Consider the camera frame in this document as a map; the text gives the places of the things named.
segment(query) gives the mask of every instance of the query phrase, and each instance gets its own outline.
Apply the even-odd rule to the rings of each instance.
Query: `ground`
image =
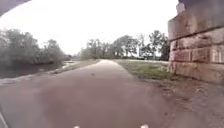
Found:
[[[113,61],[2,84],[9,128],[223,128],[224,88],[138,79]]]

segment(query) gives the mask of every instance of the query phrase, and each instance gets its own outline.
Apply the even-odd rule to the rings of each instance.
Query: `bridge abutment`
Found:
[[[179,1],[183,5],[168,23],[170,71],[224,84],[224,1]]]

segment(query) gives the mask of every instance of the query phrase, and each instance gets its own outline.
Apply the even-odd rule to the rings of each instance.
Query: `green tree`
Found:
[[[39,52],[37,40],[26,32],[22,33],[19,30],[8,30],[5,34],[8,43],[9,58],[12,65],[27,65],[34,64]]]
[[[151,45],[148,47],[150,47],[151,49],[153,59],[156,59],[156,53],[161,52],[162,45],[163,43],[166,42],[166,36],[164,33],[161,33],[160,31],[155,30],[153,33],[149,35],[149,40]]]
[[[143,48],[145,47],[145,37],[143,34],[140,34],[138,36],[138,56],[141,57],[143,56],[144,51]]]

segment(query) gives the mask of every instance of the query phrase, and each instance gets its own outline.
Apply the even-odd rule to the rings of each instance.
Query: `foliage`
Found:
[[[0,33],[0,65],[26,67],[27,65],[60,63],[64,54],[55,40],[49,40],[40,48],[30,33],[6,30]]]
[[[112,44],[102,43],[99,39],[91,39],[87,42],[86,48],[81,50],[82,59],[98,59],[98,58],[127,58],[130,54],[137,54],[138,40],[131,36],[125,35]]]

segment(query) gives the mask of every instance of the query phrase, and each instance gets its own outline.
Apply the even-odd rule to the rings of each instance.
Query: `tree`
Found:
[[[114,44],[118,46],[120,49],[119,51],[121,53],[125,53],[126,57],[128,57],[128,54],[133,54],[137,53],[137,45],[138,45],[138,40],[132,38],[131,36],[125,35],[120,38],[118,38]]]
[[[138,56],[141,57],[143,56],[143,48],[145,47],[145,37],[143,34],[140,34],[138,36]]]
[[[45,43],[44,49],[41,52],[41,63],[60,63],[65,57],[57,41],[53,39]]]
[[[21,66],[36,62],[39,46],[37,40],[30,33],[8,30],[5,33],[5,37],[7,38],[8,49],[10,50],[8,54],[12,65]]]
[[[150,47],[153,59],[156,59],[156,53],[161,52],[162,45],[166,42],[165,34],[155,30],[149,35],[149,40],[151,45],[148,47]]]
[[[160,60],[168,61],[170,55],[170,43],[168,41],[168,38],[166,37],[165,43],[163,43],[161,48],[161,57]]]

